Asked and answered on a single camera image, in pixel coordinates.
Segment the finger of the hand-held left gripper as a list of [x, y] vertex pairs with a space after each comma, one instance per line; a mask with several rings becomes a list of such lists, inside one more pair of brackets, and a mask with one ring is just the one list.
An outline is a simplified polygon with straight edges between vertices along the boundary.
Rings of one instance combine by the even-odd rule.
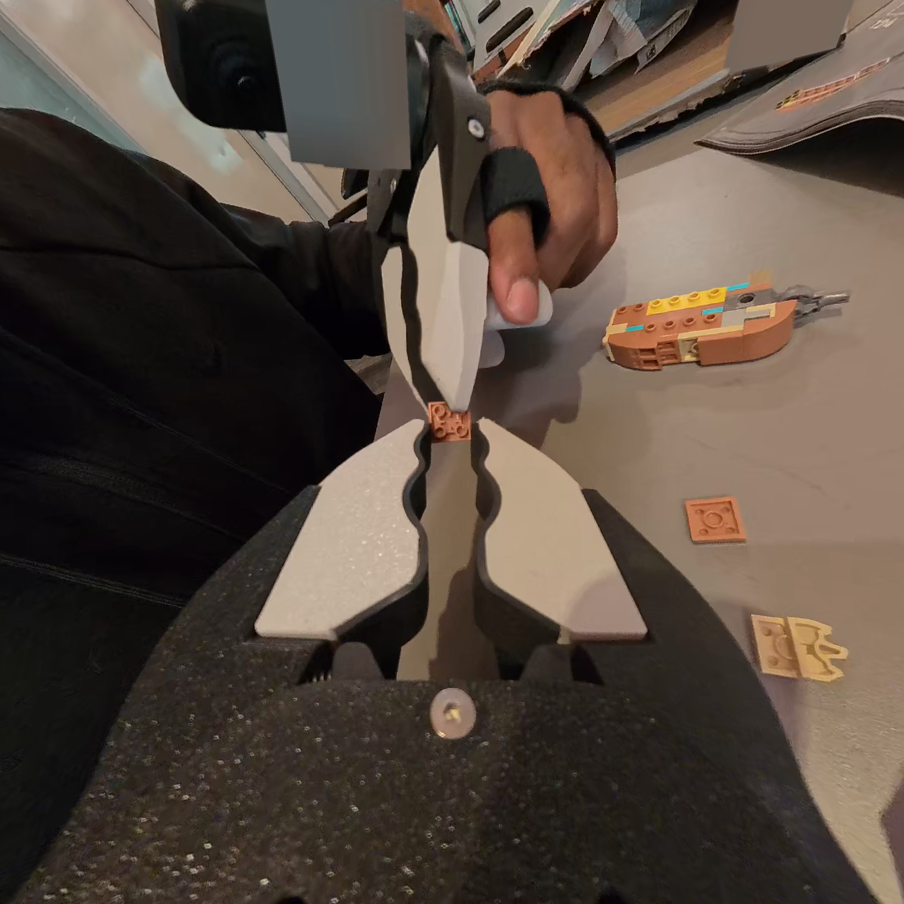
[[420, 360], [442, 401], [469, 408], [487, 315], [488, 258], [463, 242], [443, 243], [419, 291]]
[[429, 155], [420, 172], [407, 230], [407, 240], [392, 245], [381, 264], [390, 351], [420, 404], [445, 402], [426, 360], [443, 295], [449, 243], [439, 152]]

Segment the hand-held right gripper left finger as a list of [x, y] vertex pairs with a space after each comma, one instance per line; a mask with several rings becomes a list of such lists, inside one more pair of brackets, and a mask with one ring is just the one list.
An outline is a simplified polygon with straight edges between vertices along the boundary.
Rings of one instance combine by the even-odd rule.
[[262, 638], [351, 640], [382, 628], [406, 643], [423, 625], [422, 524], [428, 425], [409, 420], [314, 488], [313, 501], [255, 622]]

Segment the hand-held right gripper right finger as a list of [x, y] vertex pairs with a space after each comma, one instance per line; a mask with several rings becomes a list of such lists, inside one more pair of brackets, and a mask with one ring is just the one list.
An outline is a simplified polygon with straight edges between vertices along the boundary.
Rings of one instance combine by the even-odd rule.
[[475, 613], [495, 645], [638, 641], [627, 582], [579, 484], [489, 418], [475, 427]]

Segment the small brown lego plate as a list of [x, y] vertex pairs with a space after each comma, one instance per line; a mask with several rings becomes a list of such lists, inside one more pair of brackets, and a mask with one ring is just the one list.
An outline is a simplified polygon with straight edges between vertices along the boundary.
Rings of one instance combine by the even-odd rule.
[[468, 411], [456, 412], [446, 402], [428, 403], [428, 424], [432, 442], [469, 442], [472, 436], [472, 418]]

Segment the brown lego ship build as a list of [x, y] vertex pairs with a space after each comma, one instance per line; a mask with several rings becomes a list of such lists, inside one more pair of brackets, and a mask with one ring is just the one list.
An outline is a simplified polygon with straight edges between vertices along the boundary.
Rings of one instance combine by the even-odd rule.
[[751, 363], [781, 351], [802, 320], [850, 298], [803, 285], [778, 289], [771, 271], [756, 270], [728, 286], [616, 308], [601, 350], [611, 363], [634, 371]]

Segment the person's left forearm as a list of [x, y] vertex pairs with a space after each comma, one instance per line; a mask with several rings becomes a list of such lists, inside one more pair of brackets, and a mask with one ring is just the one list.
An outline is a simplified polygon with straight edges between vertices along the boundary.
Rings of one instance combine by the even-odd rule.
[[232, 242], [340, 358], [390, 353], [373, 267], [373, 236], [364, 223], [287, 223], [233, 205], [224, 209]]

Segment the brown square lego plate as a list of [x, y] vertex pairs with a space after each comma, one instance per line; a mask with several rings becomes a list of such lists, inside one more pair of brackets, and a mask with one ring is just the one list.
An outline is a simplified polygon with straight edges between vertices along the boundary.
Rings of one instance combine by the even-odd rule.
[[747, 540], [740, 505], [733, 496], [684, 501], [691, 541], [698, 545], [734, 544]]

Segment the tan lego plate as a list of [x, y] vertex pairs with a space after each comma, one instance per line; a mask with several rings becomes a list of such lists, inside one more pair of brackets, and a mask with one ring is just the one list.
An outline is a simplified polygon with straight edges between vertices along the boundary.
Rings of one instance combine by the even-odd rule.
[[791, 680], [804, 677], [785, 618], [751, 614], [751, 631], [760, 672]]

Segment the tan crown-shaped lego piece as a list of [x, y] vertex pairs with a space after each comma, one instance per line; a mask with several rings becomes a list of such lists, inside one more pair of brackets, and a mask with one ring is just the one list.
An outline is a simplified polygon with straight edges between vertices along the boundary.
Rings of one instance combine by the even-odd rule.
[[803, 679], [830, 683], [844, 677], [838, 663], [848, 659], [849, 651], [831, 640], [831, 626], [796, 616], [786, 622]]

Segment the person's left hand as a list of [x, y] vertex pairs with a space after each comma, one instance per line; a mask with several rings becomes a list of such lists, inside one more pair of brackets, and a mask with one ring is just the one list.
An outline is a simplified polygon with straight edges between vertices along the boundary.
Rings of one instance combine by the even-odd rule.
[[549, 204], [544, 241], [533, 240], [526, 208], [499, 214], [487, 229], [489, 286], [503, 318], [530, 324], [539, 310], [539, 284], [550, 292], [585, 281], [613, 247], [618, 229], [616, 178], [585, 119], [544, 91], [488, 95], [491, 146], [518, 147], [538, 166]]

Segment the person's black jacket torso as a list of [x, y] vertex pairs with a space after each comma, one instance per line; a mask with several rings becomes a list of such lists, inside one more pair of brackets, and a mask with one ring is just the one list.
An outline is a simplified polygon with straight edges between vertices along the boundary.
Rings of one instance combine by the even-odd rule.
[[162, 161], [1, 116], [2, 902], [178, 609], [367, 445], [374, 392]]

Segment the brown cardboard sheet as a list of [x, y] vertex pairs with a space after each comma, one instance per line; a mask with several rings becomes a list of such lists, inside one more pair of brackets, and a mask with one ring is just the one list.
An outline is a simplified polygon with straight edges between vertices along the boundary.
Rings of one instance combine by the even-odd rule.
[[597, 113], [614, 139], [651, 125], [684, 102], [703, 96], [726, 77], [730, 39], [709, 49], [690, 44], [664, 51], [642, 70], [618, 83]]

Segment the white cardboard box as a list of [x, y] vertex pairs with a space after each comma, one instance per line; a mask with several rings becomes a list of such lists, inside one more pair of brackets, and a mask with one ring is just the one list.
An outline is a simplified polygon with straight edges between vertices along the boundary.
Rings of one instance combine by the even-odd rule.
[[591, 79], [635, 59], [642, 69], [684, 29], [697, 1], [608, 1], [604, 38], [589, 61]]

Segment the open grey instruction booklet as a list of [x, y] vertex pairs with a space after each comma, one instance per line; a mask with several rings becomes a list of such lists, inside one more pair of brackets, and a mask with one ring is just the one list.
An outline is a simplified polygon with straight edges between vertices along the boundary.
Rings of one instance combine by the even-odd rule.
[[871, 119], [903, 121], [902, 17], [879, 20], [755, 97], [697, 145], [752, 156]]

